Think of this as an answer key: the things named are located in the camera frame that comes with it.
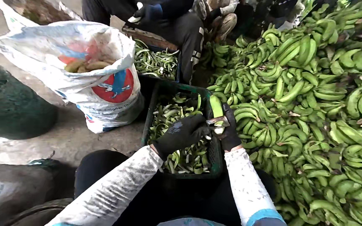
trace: hand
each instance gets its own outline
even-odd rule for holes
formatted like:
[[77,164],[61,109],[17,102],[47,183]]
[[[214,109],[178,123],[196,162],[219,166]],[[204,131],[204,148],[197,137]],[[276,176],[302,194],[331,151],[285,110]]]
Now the hand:
[[148,5],[144,4],[141,9],[133,14],[133,17],[141,17],[140,24],[151,23],[160,20],[163,17],[163,10],[160,4]]
[[168,130],[152,141],[158,155],[165,161],[169,154],[197,143],[202,136],[211,132],[203,115],[188,116],[173,123]]
[[234,117],[233,110],[229,107],[228,104],[223,103],[224,115],[229,121],[230,126],[224,128],[224,131],[221,136],[219,136],[222,147],[225,151],[235,150],[235,147],[241,145],[241,139],[237,134],[237,122]]
[[212,24],[212,22],[214,21],[214,19],[216,19],[217,17],[219,17],[221,15],[222,15],[222,12],[220,11],[220,8],[210,11],[204,20],[204,27],[206,27],[206,28],[209,27]]

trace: green container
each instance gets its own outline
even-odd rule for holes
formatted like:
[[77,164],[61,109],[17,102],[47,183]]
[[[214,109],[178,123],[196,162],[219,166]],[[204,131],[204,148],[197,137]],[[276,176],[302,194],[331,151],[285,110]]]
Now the green container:
[[0,67],[0,137],[22,140],[37,137],[57,121],[57,107]]
[[[187,95],[201,95],[202,104],[204,110],[202,110],[205,118],[208,118],[208,115],[212,108],[210,107],[209,97],[210,92],[201,87],[184,85],[177,82],[168,82],[168,81],[158,81],[154,86],[152,98],[150,100],[148,116],[146,117],[145,127],[143,129],[142,136],[142,147],[148,145],[150,126],[153,121],[153,112],[156,108],[157,101],[160,95],[175,95],[178,92],[185,93]],[[211,164],[210,172],[203,174],[187,174],[187,173],[164,173],[168,177],[174,177],[179,179],[213,179],[221,175],[223,171],[223,158],[222,151],[220,147],[220,141],[216,137],[213,137],[209,142],[208,146],[208,159]]]

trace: green bucket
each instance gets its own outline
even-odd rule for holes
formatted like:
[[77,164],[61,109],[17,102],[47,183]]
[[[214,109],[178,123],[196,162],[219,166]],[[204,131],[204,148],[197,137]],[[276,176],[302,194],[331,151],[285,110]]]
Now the green bucket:
[[40,136],[57,121],[57,107],[0,67],[0,137]]

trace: camouflage pants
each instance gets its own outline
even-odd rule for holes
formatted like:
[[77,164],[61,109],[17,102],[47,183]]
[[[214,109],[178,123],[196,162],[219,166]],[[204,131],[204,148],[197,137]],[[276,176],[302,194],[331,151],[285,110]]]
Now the camouflage pants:
[[[228,6],[230,0],[198,0],[194,2],[193,11],[204,20],[206,15],[213,9],[223,8]],[[237,23],[237,15],[234,13],[216,18],[213,23],[213,31],[216,42],[223,41],[234,28]]]

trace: concrete floor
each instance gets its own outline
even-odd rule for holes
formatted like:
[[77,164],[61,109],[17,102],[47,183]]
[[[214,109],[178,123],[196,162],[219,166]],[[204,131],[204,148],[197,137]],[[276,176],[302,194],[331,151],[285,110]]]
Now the concrete floor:
[[[81,15],[81,0],[62,2]],[[114,19],[112,22],[114,27],[121,26],[119,20]],[[0,36],[7,32],[5,18],[0,10]],[[139,149],[145,116],[140,116],[131,125],[103,134],[94,134],[87,129],[83,113],[75,105],[64,105],[58,95],[44,86],[40,80],[17,68],[2,54],[0,65],[45,100],[59,107],[58,122],[48,133],[28,140],[0,138],[0,163],[26,164],[34,159],[47,158],[55,151],[54,159],[77,166],[85,155],[94,150],[117,150],[130,156]]]

